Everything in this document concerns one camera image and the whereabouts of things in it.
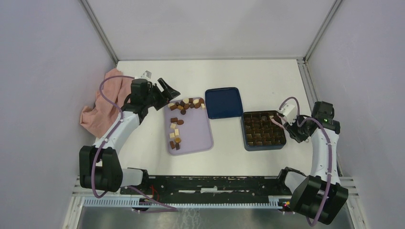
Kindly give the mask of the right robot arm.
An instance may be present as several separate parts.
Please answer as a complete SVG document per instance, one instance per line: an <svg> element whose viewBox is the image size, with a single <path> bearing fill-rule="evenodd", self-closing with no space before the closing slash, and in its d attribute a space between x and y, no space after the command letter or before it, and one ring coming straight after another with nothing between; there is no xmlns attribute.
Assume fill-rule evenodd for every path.
<svg viewBox="0 0 405 229"><path fill-rule="evenodd" d="M286 167L276 181L276 189L282 195L290 192L289 208L306 217L314 227L318 223L329 225L346 203L349 191L341 185L337 165L337 143L341 132L339 121L334 120L332 104L317 101L311 115L300 113L295 97L283 101L277 115L284 121L283 128L298 143L310 140L312 162L309 175Z"/></svg>

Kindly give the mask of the lilac tray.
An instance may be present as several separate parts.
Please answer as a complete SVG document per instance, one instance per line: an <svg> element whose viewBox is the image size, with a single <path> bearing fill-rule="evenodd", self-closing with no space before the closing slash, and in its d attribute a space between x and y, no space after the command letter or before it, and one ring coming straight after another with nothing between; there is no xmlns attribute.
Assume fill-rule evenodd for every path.
<svg viewBox="0 0 405 229"><path fill-rule="evenodd" d="M163 108L163 114L169 154L198 153L213 147L211 125L203 98L174 100Z"/></svg>

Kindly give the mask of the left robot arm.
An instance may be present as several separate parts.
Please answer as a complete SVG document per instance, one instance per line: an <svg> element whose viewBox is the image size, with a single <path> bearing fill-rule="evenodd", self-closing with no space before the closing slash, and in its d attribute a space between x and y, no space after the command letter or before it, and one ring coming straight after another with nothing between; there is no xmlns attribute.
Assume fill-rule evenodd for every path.
<svg viewBox="0 0 405 229"><path fill-rule="evenodd" d="M149 108L160 110L181 94L162 78L157 83L146 78L131 80L130 94L122 106L101 93L107 102L118 109L118 117L98 141L92 146L83 146L79 151L80 186L91 189L96 198L126 186L131 186L141 195L149 191L150 181L144 178L144 171L123 169L118 153L131 133L141 125Z"/></svg>

